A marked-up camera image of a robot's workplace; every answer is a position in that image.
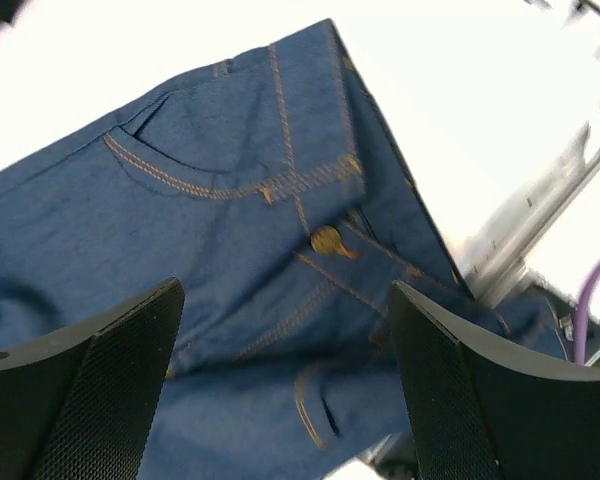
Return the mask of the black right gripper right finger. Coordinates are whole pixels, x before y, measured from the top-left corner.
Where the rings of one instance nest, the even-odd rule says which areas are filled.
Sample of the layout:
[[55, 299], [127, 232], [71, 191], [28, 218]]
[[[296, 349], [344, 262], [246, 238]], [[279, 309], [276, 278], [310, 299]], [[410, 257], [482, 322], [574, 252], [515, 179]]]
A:
[[501, 338], [401, 281], [389, 314], [421, 478], [600, 480], [600, 369]]

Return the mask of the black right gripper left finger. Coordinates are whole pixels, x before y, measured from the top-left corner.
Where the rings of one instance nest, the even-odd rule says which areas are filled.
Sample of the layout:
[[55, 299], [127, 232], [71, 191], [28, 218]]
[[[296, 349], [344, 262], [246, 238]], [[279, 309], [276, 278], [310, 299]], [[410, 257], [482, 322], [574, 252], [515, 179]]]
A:
[[135, 478], [184, 300], [170, 278], [0, 351], [0, 480]]

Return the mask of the dark blue denim trousers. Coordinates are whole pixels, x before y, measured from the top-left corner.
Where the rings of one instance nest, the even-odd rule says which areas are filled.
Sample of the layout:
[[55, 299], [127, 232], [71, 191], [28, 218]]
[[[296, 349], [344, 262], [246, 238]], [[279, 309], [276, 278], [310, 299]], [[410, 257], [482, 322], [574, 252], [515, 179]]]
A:
[[395, 280], [568, 355], [545, 298], [474, 301], [329, 20], [0, 173], [0, 349], [168, 277], [186, 299], [143, 479], [318, 479], [407, 432]]

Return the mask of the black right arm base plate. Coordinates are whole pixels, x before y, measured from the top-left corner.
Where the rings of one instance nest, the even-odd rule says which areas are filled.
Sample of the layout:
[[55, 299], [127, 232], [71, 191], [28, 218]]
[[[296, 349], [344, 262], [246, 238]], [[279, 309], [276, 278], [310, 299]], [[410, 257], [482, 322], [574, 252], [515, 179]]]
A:
[[569, 347], [569, 358], [574, 359], [574, 340], [576, 335], [585, 333], [584, 360], [586, 366], [593, 366], [600, 359], [600, 320], [590, 313], [586, 314], [586, 321], [576, 319], [582, 310], [577, 301], [558, 291], [552, 285], [542, 280], [531, 282], [524, 290], [525, 294], [532, 294], [544, 299], [552, 308], [558, 330], [564, 337]]

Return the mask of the aluminium table edge rail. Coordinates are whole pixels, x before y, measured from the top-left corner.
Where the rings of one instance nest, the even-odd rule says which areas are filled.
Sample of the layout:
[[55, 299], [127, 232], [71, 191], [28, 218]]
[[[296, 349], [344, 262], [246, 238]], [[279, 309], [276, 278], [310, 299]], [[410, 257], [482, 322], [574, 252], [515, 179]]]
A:
[[538, 38], [496, 60], [521, 77], [499, 99], [518, 97], [534, 131], [508, 136], [525, 150], [495, 162], [503, 198], [458, 260], [489, 307], [525, 288], [527, 256], [600, 169], [600, 1], [534, 1], [531, 11]]

